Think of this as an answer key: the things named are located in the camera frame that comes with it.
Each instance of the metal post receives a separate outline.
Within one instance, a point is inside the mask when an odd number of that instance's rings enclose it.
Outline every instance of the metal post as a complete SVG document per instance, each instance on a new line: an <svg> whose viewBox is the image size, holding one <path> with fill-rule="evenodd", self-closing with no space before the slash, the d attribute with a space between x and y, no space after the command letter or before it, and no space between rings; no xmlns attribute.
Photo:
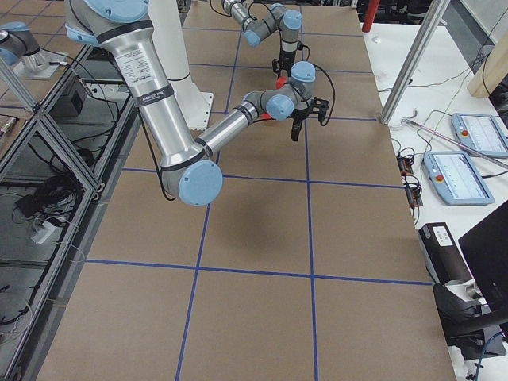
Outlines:
<svg viewBox="0 0 508 381"><path fill-rule="evenodd" d="M387 102L384 105L383 112L380 116L381 123L387 125L397 108L400 99L404 95L411 76L413 75L421 55L425 51L427 44L432 38L437 24L443 17L450 0L434 0L425 16L417 36L414 38L413 45L410 52L407 54L406 61L402 65L400 73L398 73L397 80L393 89L388 96Z"/></svg>
<svg viewBox="0 0 508 381"><path fill-rule="evenodd" d="M26 90L23 83L19 80L12 69L4 62L0 57L0 78L5 81L11 91L17 96L17 98L23 103L28 110L34 110L37 102L33 96Z"/></svg>

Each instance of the blue cable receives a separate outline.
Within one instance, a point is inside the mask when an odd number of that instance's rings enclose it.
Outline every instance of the blue cable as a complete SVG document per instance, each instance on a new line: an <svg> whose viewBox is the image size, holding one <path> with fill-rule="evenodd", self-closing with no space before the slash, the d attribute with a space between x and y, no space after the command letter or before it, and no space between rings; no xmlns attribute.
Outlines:
<svg viewBox="0 0 508 381"><path fill-rule="evenodd" d="M485 345L483 346L482 353L479 355L478 363L476 364L476 374L475 374L474 381L478 381L479 369L482 366L482 360L483 360L483 357L485 356L485 352L487 351L488 346L491 344L492 341L494 341L494 339L497 336L501 336L501 335L502 335L502 332L497 332L494 336L492 336L489 340L487 340L487 343L485 343Z"/></svg>

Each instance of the silver rod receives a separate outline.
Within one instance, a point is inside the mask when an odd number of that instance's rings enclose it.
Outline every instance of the silver rod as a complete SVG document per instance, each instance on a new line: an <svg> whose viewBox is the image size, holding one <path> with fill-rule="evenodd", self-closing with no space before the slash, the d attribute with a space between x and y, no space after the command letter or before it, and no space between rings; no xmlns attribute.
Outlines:
<svg viewBox="0 0 508 381"><path fill-rule="evenodd" d="M408 125L413 126L413 127L418 127L419 129L423 129L427 133L431 133L436 137L440 137L441 139L446 140L448 143L452 143L452 144L456 145L457 147L461 147L464 151L470 152L470 153L474 154L475 156L479 156L482 159L490 161L491 163L496 164L501 168L508 169L508 164L504 164L502 161L492 159L491 157L481 153L480 151L476 151L475 149L468 147L467 145L464 145L456 140L446 137L445 135L439 133L438 131L434 131L433 129L425 127L424 125L421 125L421 124L417 123L416 121L410 121L409 119L403 119L402 121L407 123Z"/></svg>
<svg viewBox="0 0 508 381"><path fill-rule="evenodd" d="M10 90L17 96L17 98L28 110L33 109L33 107L37 104L36 100L19 80L14 71L4 62L1 57L0 78L3 79L5 83L7 83L7 86L9 86Z"/></svg>
<svg viewBox="0 0 508 381"><path fill-rule="evenodd" d="M381 123L387 125L393 116L395 109L397 108L397 105L404 95L404 91L406 90L406 87L416 70L418 62L420 62L421 56L429 44L429 41L436 30L437 24L441 21L443 13L446 11L446 7L449 3L450 0L433 0L430 5L429 11L418 30L418 34L414 38L411 49L409 53L407 53L406 60L398 73L395 84L388 96L387 102L384 105L383 112L380 116Z"/></svg>

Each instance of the black monitor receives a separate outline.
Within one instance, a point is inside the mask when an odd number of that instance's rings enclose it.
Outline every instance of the black monitor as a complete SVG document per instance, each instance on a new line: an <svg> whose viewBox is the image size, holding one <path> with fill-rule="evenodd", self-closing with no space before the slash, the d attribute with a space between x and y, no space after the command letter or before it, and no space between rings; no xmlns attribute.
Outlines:
<svg viewBox="0 0 508 381"><path fill-rule="evenodd" d="M508 202L464 234L459 246L488 306L465 302L441 285L435 285L434 294L448 345L472 360L499 330L508 337ZM487 356L505 354L497 337Z"/></svg>

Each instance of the red object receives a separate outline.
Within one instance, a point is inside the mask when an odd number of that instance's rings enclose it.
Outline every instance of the red object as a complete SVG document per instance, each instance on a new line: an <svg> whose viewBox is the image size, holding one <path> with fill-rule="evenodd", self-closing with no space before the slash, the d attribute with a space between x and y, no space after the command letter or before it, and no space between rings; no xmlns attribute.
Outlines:
<svg viewBox="0 0 508 381"><path fill-rule="evenodd" d="M375 14L378 12L380 1L381 0L370 0L368 2L368 8L367 13L365 14L362 32L369 33L371 31L372 23L374 22Z"/></svg>
<svg viewBox="0 0 508 381"><path fill-rule="evenodd" d="M286 83L287 78L286 77L278 77L277 81L275 81L275 89L280 89L282 86L284 86L284 83Z"/></svg>

